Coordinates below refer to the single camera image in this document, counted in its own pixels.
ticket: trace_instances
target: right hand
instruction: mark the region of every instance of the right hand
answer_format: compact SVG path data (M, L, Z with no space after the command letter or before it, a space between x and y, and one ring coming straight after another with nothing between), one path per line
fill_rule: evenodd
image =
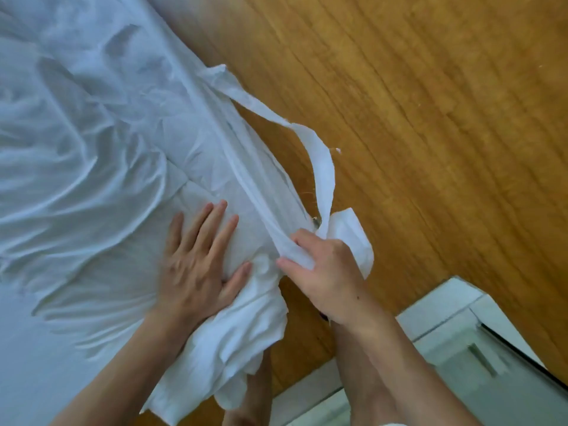
M291 239L314 259L313 270L281 257L278 267L308 296L314 306L338 324L348 325L354 312L371 299L349 247L340 240L323 240L305 229Z

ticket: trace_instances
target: wood grain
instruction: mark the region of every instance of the wood grain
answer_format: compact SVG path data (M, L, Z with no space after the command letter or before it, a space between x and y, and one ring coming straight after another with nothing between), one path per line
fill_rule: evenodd
M369 284L387 309L460 275L568 380L568 0L154 5L206 64L228 64L341 150L334 207L359 216L376 255ZM241 113L316 214L297 138ZM273 351L276 393L332 356L317 313L282 289L290 324ZM211 407L183 424L219 424Z

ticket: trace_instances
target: white bedsheet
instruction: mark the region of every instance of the white bedsheet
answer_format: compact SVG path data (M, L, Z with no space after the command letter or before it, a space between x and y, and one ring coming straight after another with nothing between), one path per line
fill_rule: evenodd
M172 215L182 210L189 221L223 198L227 214L240 216L224 274L251 259L251 280L194 333L145 409L176 424L211 394L225 408L240 404L245 373L256 371L286 324L274 259L310 266L288 235L312 222L227 96L295 130L314 164L318 235L345 240L370 271L372 250L353 211L330 215L335 181L325 145L246 94L223 67L206 69L145 0L0 0L0 79L0 283L21 297L38 329L55 334L45 341L59 341L30 357L30 321L18 320L12 303L0 310L3 322L14 322L2 329L2 344L12 343L0 348L12 360L26 350L24 358L46 373L37 382L62 364L68 371L83 365L85 377L68 377L78 391L103 368L154 302ZM0 368L14 365L0 356ZM31 383L16 383L13 370L7 376L0 400ZM34 410L53 415L72 394L39 391ZM31 418L14 409L31 401L6 400L6 424Z

